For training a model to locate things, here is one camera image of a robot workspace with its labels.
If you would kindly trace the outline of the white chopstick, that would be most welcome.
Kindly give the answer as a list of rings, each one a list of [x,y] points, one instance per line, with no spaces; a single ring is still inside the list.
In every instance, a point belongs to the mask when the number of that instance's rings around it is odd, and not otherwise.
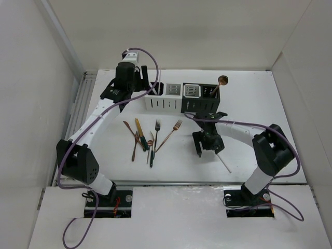
[[[152,95],[158,95],[158,93],[159,93],[159,82],[156,82],[153,89],[152,89],[152,91],[151,91],[151,94]]]
[[[226,162],[223,160],[222,156],[220,154],[216,154],[216,155],[219,158],[219,160],[222,162],[222,164],[224,165],[224,167],[226,168],[226,170],[231,174],[232,171],[229,169],[229,167],[227,166]]]
[[[158,78],[158,95],[160,95],[160,93],[161,93],[161,72],[162,72],[162,68],[160,68],[160,70],[159,70],[159,78]]]

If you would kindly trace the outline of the rose copper fork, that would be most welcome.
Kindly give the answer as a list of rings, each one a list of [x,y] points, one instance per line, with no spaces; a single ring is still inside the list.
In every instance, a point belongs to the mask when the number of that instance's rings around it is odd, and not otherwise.
[[[163,140],[163,142],[159,145],[159,147],[155,150],[157,152],[164,144],[165,142],[170,138],[173,132],[177,131],[181,127],[182,121],[178,120],[176,124],[173,126],[173,130],[166,136],[166,138]]]

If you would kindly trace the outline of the large copper spoon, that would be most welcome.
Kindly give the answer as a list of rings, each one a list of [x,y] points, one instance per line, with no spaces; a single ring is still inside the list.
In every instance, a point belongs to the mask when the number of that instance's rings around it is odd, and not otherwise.
[[[228,77],[226,76],[226,75],[221,75],[221,76],[219,76],[218,77],[218,85],[214,88],[214,90],[212,91],[212,93],[211,93],[211,96],[213,97],[215,94],[216,94],[216,92],[219,90],[219,88],[221,87],[221,86],[225,86],[225,85],[227,85],[228,84],[228,82],[229,82],[229,79],[228,79]]]

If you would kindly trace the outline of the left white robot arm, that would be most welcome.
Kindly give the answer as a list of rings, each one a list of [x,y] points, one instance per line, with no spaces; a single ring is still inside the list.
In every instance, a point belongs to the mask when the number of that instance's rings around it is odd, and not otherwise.
[[[59,183],[61,189],[84,188],[98,194],[103,205],[115,202],[115,183],[100,172],[93,147],[109,124],[135,99],[132,94],[147,90],[142,81],[137,62],[123,60],[118,63],[115,78],[102,92],[85,123],[68,140],[59,140],[56,146],[57,179],[66,176],[79,182],[79,185],[71,186]]]

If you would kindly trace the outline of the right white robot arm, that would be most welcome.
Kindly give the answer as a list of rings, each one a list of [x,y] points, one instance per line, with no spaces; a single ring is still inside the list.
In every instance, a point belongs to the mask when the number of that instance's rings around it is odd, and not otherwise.
[[[257,167],[242,184],[240,198],[246,204],[253,204],[262,190],[296,157],[296,152],[280,126],[222,120],[225,116],[223,112],[194,114],[192,120],[201,128],[192,134],[196,152],[201,157],[203,150],[211,150],[218,156],[225,149],[222,136],[251,147]]]

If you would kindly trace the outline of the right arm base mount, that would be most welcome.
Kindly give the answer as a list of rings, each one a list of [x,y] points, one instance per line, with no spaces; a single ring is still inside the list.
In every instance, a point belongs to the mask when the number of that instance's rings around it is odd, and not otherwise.
[[[228,218],[268,217],[274,218],[271,197],[266,189],[256,195],[245,193],[241,186],[223,188],[223,205]]]

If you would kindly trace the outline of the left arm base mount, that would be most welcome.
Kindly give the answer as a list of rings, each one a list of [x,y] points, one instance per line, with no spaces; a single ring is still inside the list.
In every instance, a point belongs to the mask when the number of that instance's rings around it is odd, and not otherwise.
[[[86,199],[84,218],[91,218],[95,209],[96,199],[92,191],[82,193]],[[131,218],[132,214],[132,189],[120,189],[116,191],[114,200],[105,196],[99,196],[98,209],[95,218]]]

